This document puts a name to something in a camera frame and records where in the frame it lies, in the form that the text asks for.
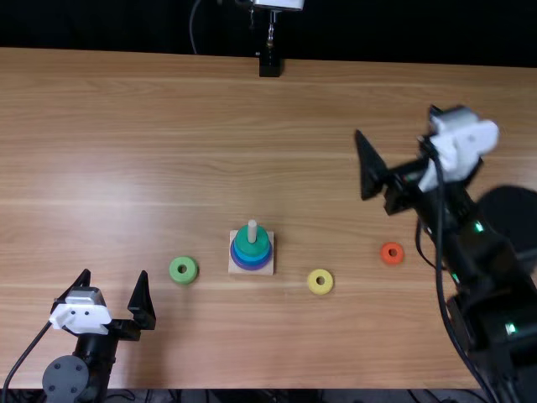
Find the ring stacking peg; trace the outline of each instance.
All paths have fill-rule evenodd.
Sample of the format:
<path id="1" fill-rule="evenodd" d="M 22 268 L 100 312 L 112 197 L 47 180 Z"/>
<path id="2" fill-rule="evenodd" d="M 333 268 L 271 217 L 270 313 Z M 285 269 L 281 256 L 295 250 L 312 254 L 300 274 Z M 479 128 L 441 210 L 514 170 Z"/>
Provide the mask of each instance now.
<path id="1" fill-rule="evenodd" d="M 229 273 L 272 275 L 274 273 L 274 233 L 250 220 L 230 232 Z"/>

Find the purple ring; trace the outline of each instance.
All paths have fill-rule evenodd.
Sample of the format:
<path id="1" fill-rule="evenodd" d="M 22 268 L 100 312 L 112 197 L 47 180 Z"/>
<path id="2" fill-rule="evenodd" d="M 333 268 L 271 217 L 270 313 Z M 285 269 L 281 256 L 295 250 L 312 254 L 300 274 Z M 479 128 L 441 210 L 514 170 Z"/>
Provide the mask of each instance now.
<path id="1" fill-rule="evenodd" d="M 238 256 L 237 256 L 237 254 L 235 254 L 235 250 L 233 248 L 233 243 L 232 243 L 231 247 L 229 248 L 229 252 L 230 252 L 230 254 L 232 256 L 233 263 L 235 263 L 238 267 L 240 267 L 241 269 L 248 270 L 248 271 L 255 271 L 255 270 L 262 269 L 272 259 L 272 244 L 270 244 L 270 246 L 269 246 L 267 256 L 265 258 L 263 258 L 262 260 L 260 260 L 259 263 L 257 263 L 257 264 L 247 264 L 247 263 L 243 262 L 242 260 L 240 260 L 238 258 Z"/>

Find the teal ring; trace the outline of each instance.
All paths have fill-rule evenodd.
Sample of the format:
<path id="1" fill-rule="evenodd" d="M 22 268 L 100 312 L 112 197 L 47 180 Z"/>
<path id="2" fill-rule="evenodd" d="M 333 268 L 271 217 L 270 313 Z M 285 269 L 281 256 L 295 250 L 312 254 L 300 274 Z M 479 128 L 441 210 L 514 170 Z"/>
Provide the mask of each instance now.
<path id="1" fill-rule="evenodd" d="M 234 242 L 239 252 L 251 258 L 257 258 L 261 254 L 266 254 L 270 248 L 269 234 L 260 225 L 258 226 L 258 233 L 254 243 L 248 242 L 248 225 L 238 230 Z"/>
<path id="2" fill-rule="evenodd" d="M 235 244 L 235 241 L 233 241 L 233 250 L 235 251 L 235 254 L 237 255 L 237 257 L 241 261 L 243 261 L 245 263 L 248 263 L 248 264 L 256 264 L 260 260 L 265 259 L 271 252 L 270 251 L 270 245 L 269 245 L 264 254 L 260 254 L 260 255 L 255 256 L 255 257 L 251 257 L 251 256 L 248 256 L 248 255 L 244 254 L 240 250 L 238 250 L 237 245 Z"/>

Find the blue ring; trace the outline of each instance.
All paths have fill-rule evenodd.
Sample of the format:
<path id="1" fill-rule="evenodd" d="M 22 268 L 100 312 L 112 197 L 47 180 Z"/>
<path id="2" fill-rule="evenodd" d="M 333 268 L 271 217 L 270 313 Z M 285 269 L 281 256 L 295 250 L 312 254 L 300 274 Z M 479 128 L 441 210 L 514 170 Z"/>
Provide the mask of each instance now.
<path id="1" fill-rule="evenodd" d="M 237 244 L 235 243 L 235 240 L 233 240 L 233 250 L 235 251 L 235 255 L 246 264 L 257 264 L 259 261 L 265 259 L 270 254 L 270 249 L 270 243 L 268 243 L 267 251 L 264 254 L 260 254 L 255 258 L 252 258 L 238 250 Z"/>
<path id="2" fill-rule="evenodd" d="M 235 262 L 237 266 L 245 270 L 259 270 L 263 268 L 272 259 L 272 253 L 269 253 L 264 259 L 259 260 L 256 264 L 252 264 L 241 261 L 235 254 L 235 248 L 233 248 L 233 245 L 229 248 L 229 251 L 231 253 L 233 262 Z M 269 251 L 272 252 L 272 245 L 270 245 Z"/>

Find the yellow ring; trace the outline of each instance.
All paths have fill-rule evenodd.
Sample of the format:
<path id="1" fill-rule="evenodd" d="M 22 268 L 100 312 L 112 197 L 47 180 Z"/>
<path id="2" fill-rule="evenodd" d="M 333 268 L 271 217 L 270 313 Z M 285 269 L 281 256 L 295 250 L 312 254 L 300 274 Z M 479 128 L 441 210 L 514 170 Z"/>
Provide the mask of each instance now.
<path id="1" fill-rule="evenodd" d="M 319 284 L 317 279 L 322 279 L 323 283 Z M 308 287 L 310 287 L 311 292 L 318 296 L 323 296 L 324 294 L 329 293 L 333 286 L 334 279 L 326 270 L 316 269 L 308 275 Z"/>

